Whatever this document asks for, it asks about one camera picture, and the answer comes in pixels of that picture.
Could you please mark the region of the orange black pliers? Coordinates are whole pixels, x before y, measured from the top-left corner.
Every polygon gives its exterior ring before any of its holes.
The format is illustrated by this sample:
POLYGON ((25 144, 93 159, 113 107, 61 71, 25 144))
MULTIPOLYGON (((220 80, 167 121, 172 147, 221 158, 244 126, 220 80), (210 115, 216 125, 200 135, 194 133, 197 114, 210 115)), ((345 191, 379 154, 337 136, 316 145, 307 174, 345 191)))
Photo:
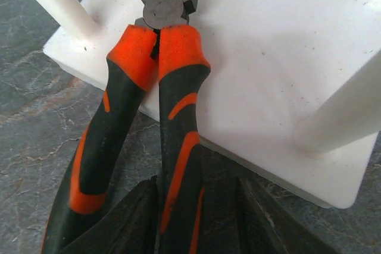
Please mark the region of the orange black pliers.
POLYGON ((54 200, 42 252, 61 253, 95 226, 115 163, 138 111, 160 122, 155 252, 196 253, 204 184, 196 123, 198 91, 210 73, 201 36, 189 25, 198 0, 83 0, 103 21, 85 43, 58 29, 44 53, 64 71, 101 88, 54 200))

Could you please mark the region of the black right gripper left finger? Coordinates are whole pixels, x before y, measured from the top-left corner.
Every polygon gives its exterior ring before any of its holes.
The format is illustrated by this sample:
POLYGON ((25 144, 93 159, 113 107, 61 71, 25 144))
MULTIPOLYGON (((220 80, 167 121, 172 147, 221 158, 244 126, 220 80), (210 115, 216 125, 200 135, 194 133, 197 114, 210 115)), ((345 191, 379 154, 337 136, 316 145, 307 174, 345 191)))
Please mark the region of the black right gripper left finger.
POLYGON ((141 181, 106 216, 61 253, 154 253, 157 177, 141 181))

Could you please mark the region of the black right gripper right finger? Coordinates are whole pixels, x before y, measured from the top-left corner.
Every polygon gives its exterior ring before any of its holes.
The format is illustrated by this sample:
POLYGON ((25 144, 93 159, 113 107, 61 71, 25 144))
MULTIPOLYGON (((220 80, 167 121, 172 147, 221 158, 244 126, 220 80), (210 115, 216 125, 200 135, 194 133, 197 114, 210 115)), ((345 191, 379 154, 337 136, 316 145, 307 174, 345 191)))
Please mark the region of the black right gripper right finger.
POLYGON ((244 178, 236 179, 235 212, 241 253, 338 253, 244 178))

